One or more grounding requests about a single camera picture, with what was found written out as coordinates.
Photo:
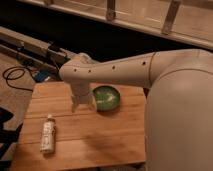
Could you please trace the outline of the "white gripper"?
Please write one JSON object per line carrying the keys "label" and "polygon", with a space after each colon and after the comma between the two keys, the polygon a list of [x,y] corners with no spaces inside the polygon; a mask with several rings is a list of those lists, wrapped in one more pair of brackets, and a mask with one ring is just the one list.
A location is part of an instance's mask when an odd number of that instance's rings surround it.
{"label": "white gripper", "polygon": [[79,104],[88,104],[93,111],[97,110],[95,97],[93,96],[90,84],[88,82],[72,83],[70,85],[72,92],[72,112],[75,113]]}

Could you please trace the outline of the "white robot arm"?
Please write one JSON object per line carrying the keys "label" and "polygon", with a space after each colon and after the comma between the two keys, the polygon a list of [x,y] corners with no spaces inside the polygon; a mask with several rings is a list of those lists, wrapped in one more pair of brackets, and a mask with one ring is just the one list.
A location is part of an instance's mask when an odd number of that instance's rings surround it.
{"label": "white robot arm", "polygon": [[147,171],[213,171],[213,52],[159,51],[103,63],[79,53],[59,75],[74,106],[93,101],[92,82],[147,88]]}

